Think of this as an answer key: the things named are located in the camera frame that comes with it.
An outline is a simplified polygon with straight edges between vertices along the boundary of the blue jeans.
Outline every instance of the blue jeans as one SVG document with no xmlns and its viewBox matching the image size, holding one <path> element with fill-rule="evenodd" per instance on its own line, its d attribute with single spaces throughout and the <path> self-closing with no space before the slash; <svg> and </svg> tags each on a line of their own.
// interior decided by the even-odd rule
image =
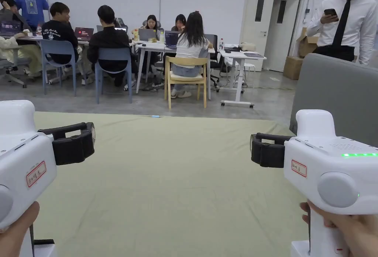
<svg viewBox="0 0 378 257">
<path fill-rule="evenodd" d="M 195 66 L 194 68 L 186 68 L 186 67 L 177 66 L 176 64 L 172 64 L 172 72 L 177 76 L 193 78 L 200 73 L 200 70 L 201 70 L 200 66 Z M 183 87 L 184 87 L 184 84 L 175 84 L 174 89 L 182 90 Z"/>
</svg>

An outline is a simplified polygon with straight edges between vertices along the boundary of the circular button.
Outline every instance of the circular button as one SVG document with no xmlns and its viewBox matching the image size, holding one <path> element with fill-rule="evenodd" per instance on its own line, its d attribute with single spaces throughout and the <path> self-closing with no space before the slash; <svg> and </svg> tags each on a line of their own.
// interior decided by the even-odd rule
<svg viewBox="0 0 378 257">
<path fill-rule="evenodd" d="M 0 185 L 0 222 L 10 213 L 13 206 L 11 192 L 4 185 Z"/>
<path fill-rule="evenodd" d="M 356 203 L 359 193 L 355 181 L 342 172 L 323 174 L 317 190 L 328 205 L 337 208 L 347 208 Z"/>
</svg>

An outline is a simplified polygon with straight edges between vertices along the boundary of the white door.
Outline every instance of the white door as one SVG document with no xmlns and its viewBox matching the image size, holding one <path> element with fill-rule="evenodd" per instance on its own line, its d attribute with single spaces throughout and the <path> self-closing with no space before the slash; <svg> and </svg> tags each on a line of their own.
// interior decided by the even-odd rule
<svg viewBox="0 0 378 257">
<path fill-rule="evenodd" d="M 240 42 L 250 42 L 256 45 L 256 51 L 265 55 L 269 23 L 274 0 L 246 0 Z M 261 71 L 262 61 L 246 61 Z"/>
<path fill-rule="evenodd" d="M 290 50 L 299 0 L 274 0 L 264 61 L 265 70 L 283 72 Z"/>
</svg>

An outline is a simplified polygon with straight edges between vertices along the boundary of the person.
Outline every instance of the person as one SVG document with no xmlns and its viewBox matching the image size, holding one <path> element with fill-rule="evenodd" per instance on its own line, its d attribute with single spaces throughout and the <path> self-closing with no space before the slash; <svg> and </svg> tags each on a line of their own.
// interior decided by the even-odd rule
<svg viewBox="0 0 378 257">
<path fill-rule="evenodd" d="M 128 48 L 131 53 L 130 44 L 128 41 L 128 35 L 123 30 L 116 30 L 114 28 L 114 11 L 111 7 L 107 5 L 101 6 L 97 15 L 100 18 L 100 23 L 104 27 L 104 30 L 98 33 L 95 33 L 91 40 L 89 41 L 89 48 L 87 51 L 88 60 L 92 63 L 92 70 L 95 71 L 95 63 L 98 61 L 98 51 L 99 48 Z M 107 61 L 99 60 L 101 68 L 110 72 L 122 71 L 127 65 L 127 61 Z M 138 73 L 138 67 L 135 61 L 135 56 L 132 55 L 131 60 L 131 71 L 134 74 Z M 121 86 L 123 83 L 123 78 L 125 72 L 117 74 L 109 74 L 110 77 L 114 78 L 114 85 Z"/>
<path fill-rule="evenodd" d="M 179 14 L 176 17 L 176 25 L 172 27 L 171 31 L 183 32 L 185 29 L 186 18 L 183 14 Z"/>
<path fill-rule="evenodd" d="M 3 8 L 0 10 L 0 23 L 2 21 L 17 21 L 21 23 L 21 30 L 32 31 L 26 19 L 22 17 L 14 0 L 0 0 Z"/>
<path fill-rule="evenodd" d="M 13 50 L 9 49 L 12 47 L 17 47 L 19 44 L 17 43 L 17 39 L 20 37 L 24 37 L 25 34 L 20 32 L 15 36 L 5 39 L 0 37 L 0 58 L 7 59 L 10 63 L 14 63 L 14 54 Z M 35 78 L 41 75 L 42 70 L 42 56 L 41 50 L 36 45 L 22 45 L 18 51 L 19 58 L 28 58 L 30 60 L 29 63 L 29 73 L 28 76 L 30 78 Z"/>
<path fill-rule="evenodd" d="M 324 217 L 325 222 L 334 224 L 344 236 L 344 240 L 349 247 L 351 256 L 354 257 L 377 257 L 378 256 L 378 223 L 375 215 L 337 215 L 325 212 L 313 203 L 301 203 L 303 211 L 316 211 Z M 302 215 L 302 219 L 309 223 L 308 215 Z"/>
<path fill-rule="evenodd" d="M 213 45 L 203 34 L 202 16 L 198 11 L 192 12 L 188 17 L 183 33 L 178 37 L 176 57 L 198 58 L 201 50 L 208 48 L 213 48 Z M 200 69 L 200 66 L 172 65 L 172 72 L 182 77 L 195 77 L 200 73 Z M 185 90 L 182 91 L 183 87 L 183 84 L 175 84 L 171 92 L 171 98 L 190 97 L 192 94 Z"/>
<path fill-rule="evenodd" d="M 150 15 L 147 18 L 147 24 L 143 25 L 141 29 L 147 29 L 147 30 L 155 30 L 156 31 L 156 39 L 160 39 L 160 31 L 158 30 L 158 21 L 156 20 L 155 15 Z M 142 73 L 145 74 L 147 77 L 147 57 L 148 54 L 144 54 L 144 60 L 143 60 L 143 67 L 142 67 Z M 155 63 L 159 61 L 159 55 L 157 52 L 151 52 L 151 58 L 150 58 L 150 67 L 148 69 L 148 72 L 152 72 L 152 69 L 155 69 Z"/>
<path fill-rule="evenodd" d="M 335 9 L 337 16 L 325 14 Z M 355 47 L 360 43 L 360 64 L 368 65 L 377 31 L 377 3 L 375 0 L 325 0 L 321 3 L 307 35 L 320 33 L 314 53 L 354 60 Z"/>
<path fill-rule="evenodd" d="M 46 0 L 15 0 L 18 9 L 21 9 L 22 17 L 26 19 L 33 31 L 38 25 L 45 23 L 44 10 L 48 10 Z"/>
<path fill-rule="evenodd" d="M 0 233 L 0 257 L 19 257 L 23 239 L 37 219 L 39 204 L 34 202 L 5 232 Z"/>
<path fill-rule="evenodd" d="M 66 40 L 72 43 L 75 52 L 75 61 L 78 62 L 81 48 L 78 48 L 78 38 L 69 23 L 68 6 L 61 2 L 55 2 L 50 7 L 50 14 L 52 20 L 42 26 L 43 38 L 48 40 Z M 50 56 L 53 61 L 59 64 L 67 64 L 71 59 L 70 55 L 50 54 Z"/>
</svg>

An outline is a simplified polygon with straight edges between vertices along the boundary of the man in white shirt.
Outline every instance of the man in white shirt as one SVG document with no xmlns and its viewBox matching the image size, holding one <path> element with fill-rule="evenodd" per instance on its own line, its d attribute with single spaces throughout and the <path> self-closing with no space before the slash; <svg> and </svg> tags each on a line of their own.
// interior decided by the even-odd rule
<svg viewBox="0 0 378 257">
<path fill-rule="evenodd" d="M 328 9 L 334 9 L 337 15 L 326 15 Z M 314 53 L 353 61 L 355 47 L 360 43 L 360 63 L 368 65 L 377 32 L 377 18 L 375 0 L 323 1 L 307 28 L 308 36 L 320 33 Z"/>
</svg>

